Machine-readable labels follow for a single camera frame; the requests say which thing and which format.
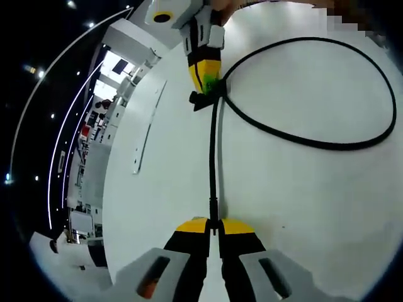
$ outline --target window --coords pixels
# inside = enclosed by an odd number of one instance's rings
[[[101,73],[104,76],[109,77],[110,79],[114,80],[115,82],[117,82],[119,84],[123,82],[123,79],[134,68],[133,64],[127,62],[127,65],[124,68],[123,72],[121,72],[120,74],[113,72],[113,69],[121,60],[122,60],[122,58],[120,56],[118,56],[117,54],[115,54],[111,51],[108,51],[105,55],[105,59],[101,66]]]

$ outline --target gray surface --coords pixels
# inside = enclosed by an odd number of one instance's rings
[[[130,63],[140,66],[149,56],[149,49],[138,41],[110,26],[102,43],[111,47],[112,52]]]
[[[280,279],[289,287],[291,295],[286,298],[287,302],[354,301],[326,295],[315,287],[312,274],[309,271],[277,250],[241,255],[239,258],[244,264],[247,275],[251,280],[256,302],[279,300],[266,272],[259,262],[261,259],[269,259],[274,265],[276,272],[280,275]]]
[[[95,141],[90,143],[82,177],[81,195],[83,203],[102,208],[103,187],[110,153],[111,146]]]
[[[137,288],[139,288],[143,278],[159,257],[169,258],[169,263],[159,278],[152,298],[145,299],[137,294]],[[124,267],[117,274],[116,283],[111,289],[97,296],[83,296],[76,301],[172,301],[176,285],[188,259],[189,254],[157,248],[151,249],[136,261]]]

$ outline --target black ceiling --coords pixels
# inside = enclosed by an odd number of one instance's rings
[[[9,11],[18,11],[18,23],[6,32],[8,44],[6,51],[6,70],[9,72],[5,98],[2,101],[5,117],[3,129],[4,166],[3,179],[9,172],[9,159],[14,133],[24,105],[32,92],[37,77],[23,69],[25,64],[41,67],[44,70],[53,62],[66,46],[84,33],[89,21],[95,23],[122,11],[126,5],[137,8],[142,0],[75,0],[77,9],[71,9],[65,0],[27,1],[9,3]],[[101,41],[110,23],[95,28],[90,34],[75,44],[52,68],[44,78],[32,99],[21,124],[13,159],[13,183],[7,186],[8,203],[13,211],[13,219],[21,232],[32,231],[56,237],[62,230],[67,218],[66,211],[56,212],[62,200],[62,177],[52,177],[50,208],[53,230],[48,226],[47,184],[50,161],[55,147],[57,134],[72,100],[88,75],[100,62],[106,49]],[[54,165],[59,162],[60,150],[69,146],[74,130],[88,99],[83,91],[66,120]]]

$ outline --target led strip light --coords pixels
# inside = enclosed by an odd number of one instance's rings
[[[76,132],[78,131],[78,128],[80,127],[82,118],[84,117],[84,115],[85,115],[85,113],[86,113],[86,111],[87,111],[87,109],[88,109],[88,105],[91,103],[91,101],[93,100],[93,98],[94,98],[94,94],[90,97],[90,99],[89,99],[89,101],[88,101],[86,107],[84,108],[84,111],[82,112],[82,115],[81,115],[81,117],[80,117],[80,120],[78,121],[76,130],[74,130],[73,138],[71,139],[70,148],[69,148],[69,151],[68,151],[68,153],[67,153],[66,160],[65,160],[65,168],[64,168],[64,175],[63,175],[63,188],[62,188],[62,209],[64,208],[65,175],[67,174],[67,165],[68,165],[68,163],[69,163],[69,157],[70,157],[71,148],[73,147],[74,137],[76,137]]]
[[[81,86],[81,88],[80,88],[79,92],[77,93],[76,97],[73,99],[73,102],[71,103],[70,108],[67,111],[67,114],[64,117],[62,126],[61,126],[61,128],[59,130],[59,134],[57,135],[55,148],[54,148],[53,154],[52,154],[52,160],[50,161],[49,178],[48,178],[48,219],[49,219],[49,227],[50,227],[50,229],[52,229],[52,220],[50,219],[50,179],[52,178],[53,161],[55,159],[56,149],[57,149],[57,145],[59,144],[60,135],[62,134],[65,121],[67,120],[67,117],[69,116],[70,111],[73,108],[74,104],[76,103],[77,98],[79,97],[81,91],[84,89],[85,85],[89,82],[89,80],[91,80],[91,78],[95,74],[95,72],[97,72],[97,70],[102,66],[102,63],[103,63],[103,61],[101,63],[99,63],[99,65],[92,71],[92,73],[86,79],[84,84]]]

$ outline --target ceiling light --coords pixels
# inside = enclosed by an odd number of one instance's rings
[[[71,1],[71,0],[67,2],[67,6],[70,7],[70,8],[72,8],[72,9],[76,9],[76,8],[77,8],[77,6],[76,6],[76,4],[74,3],[74,1]]]

